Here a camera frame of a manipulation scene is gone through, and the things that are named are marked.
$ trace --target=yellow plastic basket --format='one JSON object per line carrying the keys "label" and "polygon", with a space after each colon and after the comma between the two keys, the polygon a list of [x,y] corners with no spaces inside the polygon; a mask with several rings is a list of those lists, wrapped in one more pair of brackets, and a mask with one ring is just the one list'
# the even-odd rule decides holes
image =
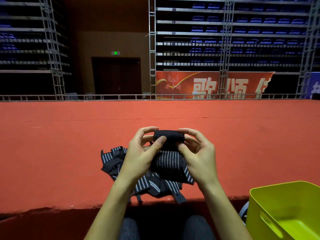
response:
{"label": "yellow plastic basket", "polygon": [[320,187],[296,181],[251,189],[246,227],[253,240],[320,240]]}

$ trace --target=fingernail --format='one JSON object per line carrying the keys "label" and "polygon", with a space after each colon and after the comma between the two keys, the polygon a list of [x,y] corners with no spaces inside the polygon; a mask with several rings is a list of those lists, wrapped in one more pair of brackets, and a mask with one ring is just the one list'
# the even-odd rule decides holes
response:
{"label": "fingernail", "polygon": [[166,142],[167,138],[165,136],[159,137],[159,141],[161,144],[164,144]]}

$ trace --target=hand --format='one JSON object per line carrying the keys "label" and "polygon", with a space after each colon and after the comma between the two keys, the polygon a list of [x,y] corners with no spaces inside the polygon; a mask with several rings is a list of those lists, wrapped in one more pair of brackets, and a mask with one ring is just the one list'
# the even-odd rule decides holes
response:
{"label": "hand", "polygon": [[127,184],[128,190],[132,190],[138,180],[148,171],[150,164],[156,153],[162,148],[167,138],[159,137],[147,151],[142,146],[149,141],[152,141],[153,135],[144,135],[154,132],[159,127],[150,126],[140,128],[133,139],[129,142],[128,150],[123,161],[117,179],[122,179],[122,182]]}
{"label": "hand", "polygon": [[185,142],[177,143],[178,150],[200,190],[219,184],[214,145],[197,130],[183,128],[178,131],[185,133]]}

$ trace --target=dark door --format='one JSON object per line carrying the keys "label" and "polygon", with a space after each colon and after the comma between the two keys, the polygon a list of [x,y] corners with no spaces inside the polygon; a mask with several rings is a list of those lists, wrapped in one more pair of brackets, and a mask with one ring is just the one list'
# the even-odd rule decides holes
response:
{"label": "dark door", "polygon": [[[92,57],[96,94],[141,94],[140,58]],[[118,99],[118,96],[104,96]],[[121,96],[135,99],[135,96]]]}

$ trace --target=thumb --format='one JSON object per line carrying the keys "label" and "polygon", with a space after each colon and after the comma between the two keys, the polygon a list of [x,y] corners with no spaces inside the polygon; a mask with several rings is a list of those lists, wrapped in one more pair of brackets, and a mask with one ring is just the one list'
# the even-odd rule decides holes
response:
{"label": "thumb", "polygon": [[176,146],[187,162],[192,157],[192,155],[194,155],[185,144],[177,142]]}
{"label": "thumb", "polygon": [[147,154],[147,157],[151,158],[151,160],[154,158],[154,156],[161,150],[162,146],[165,144],[167,138],[165,136],[159,137],[147,150],[145,153]]}

